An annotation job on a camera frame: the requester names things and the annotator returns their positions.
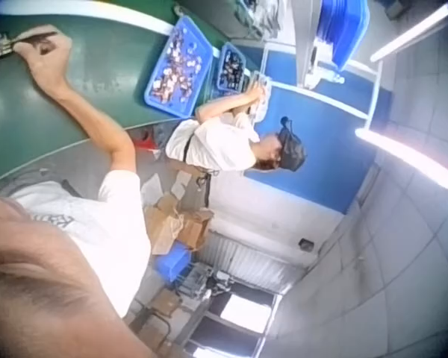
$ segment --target t-shirt print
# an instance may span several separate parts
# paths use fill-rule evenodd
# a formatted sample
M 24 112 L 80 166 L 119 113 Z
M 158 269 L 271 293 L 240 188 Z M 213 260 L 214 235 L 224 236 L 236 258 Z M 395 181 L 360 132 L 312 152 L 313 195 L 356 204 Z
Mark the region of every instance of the t-shirt print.
M 34 214 L 32 215 L 32 219 L 37 222 L 49 222 L 50 224 L 53 224 L 60 229 L 66 228 L 68 225 L 75 221 L 73 217 L 62 214 Z

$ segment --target skin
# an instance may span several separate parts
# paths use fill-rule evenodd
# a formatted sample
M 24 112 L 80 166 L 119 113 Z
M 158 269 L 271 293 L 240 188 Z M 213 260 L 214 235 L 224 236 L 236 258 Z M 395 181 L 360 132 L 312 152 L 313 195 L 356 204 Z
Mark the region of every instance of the skin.
M 245 113 L 256 101 L 264 96 L 264 88 L 254 84 L 245 93 L 230 95 L 210 101 L 196 109 L 196 119 L 200 124 L 209 119 L 232 112 L 234 116 Z M 252 153 L 257 160 L 279 160 L 281 143 L 275 134 L 265 136 L 260 142 L 249 141 Z
M 32 34 L 57 31 L 47 25 Z M 67 83 L 71 39 L 59 32 L 48 38 L 52 52 L 17 43 L 13 50 L 28 64 L 44 95 L 66 110 L 91 141 L 109 155 L 111 170 L 136 172 L 134 146 L 112 118 L 94 108 Z M 70 288 L 79 300 L 54 310 L 0 284 L 0 352 L 6 357 L 154 357 L 128 329 L 104 293 L 99 279 L 75 243 L 60 229 L 34 222 L 16 202 L 0 199 L 0 273 L 34 278 Z

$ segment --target finger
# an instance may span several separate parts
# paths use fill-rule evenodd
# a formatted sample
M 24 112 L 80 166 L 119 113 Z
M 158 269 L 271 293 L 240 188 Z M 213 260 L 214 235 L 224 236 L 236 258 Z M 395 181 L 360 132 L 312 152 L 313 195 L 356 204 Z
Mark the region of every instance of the finger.
M 72 39 L 69 37 L 58 34 L 46 37 L 46 39 L 53 43 L 56 48 L 71 48 L 72 47 Z
M 40 59 L 38 50 L 29 43 L 16 43 L 13 50 L 22 56 L 27 63 L 35 63 Z
M 47 32 L 58 32 L 59 34 L 61 33 L 61 31 L 58 30 L 53 25 L 43 25 L 43 26 L 38 26 L 36 28 L 31 28 L 30 30 L 27 30 L 25 32 L 22 32 L 20 35 L 15 37 L 13 39 L 13 41 L 20 41 L 21 39 L 26 39 L 27 37 L 34 36 L 34 35 L 45 34 Z

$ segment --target white t-shirt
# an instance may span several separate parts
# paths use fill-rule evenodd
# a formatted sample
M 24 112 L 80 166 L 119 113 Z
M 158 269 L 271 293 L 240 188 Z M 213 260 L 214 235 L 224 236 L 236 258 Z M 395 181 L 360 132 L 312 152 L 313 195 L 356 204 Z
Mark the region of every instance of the white t-shirt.
M 65 231 L 80 248 L 120 317 L 124 317 L 148 265 L 150 243 L 141 207 L 140 179 L 109 172 L 98 200 L 71 196 L 59 183 L 28 186 L 11 196 L 35 220 Z
M 192 136 L 186 163 L 220 171 L 241 171 L 255 164 L 249 141 L 258 142 L 249 117 L 224 113 L 200 125 L 195 119 L 179 124 L 166 145 L 169 158 L 183 160 L 184 147 Z

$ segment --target window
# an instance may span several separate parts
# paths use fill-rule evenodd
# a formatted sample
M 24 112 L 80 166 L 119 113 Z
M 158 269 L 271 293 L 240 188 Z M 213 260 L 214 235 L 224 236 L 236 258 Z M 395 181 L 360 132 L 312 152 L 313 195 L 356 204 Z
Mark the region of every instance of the window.
M 252 357 L 259 335 L 244 333 L 209 317 L 204 317 L 190 337 L 199 347 L 225 352 L 225 357 Z
M 221 318 L 238 326 L 263 333 L 269 321 L 272 309 L 263 304 L 257 304 L 237 295 L 232 295 L 221 313 Z
M 210 349 L 197 348 L 194 352 L 195 358 L 240 358 L 238 356 L 232 356 L 224 352 L 211 351 Z

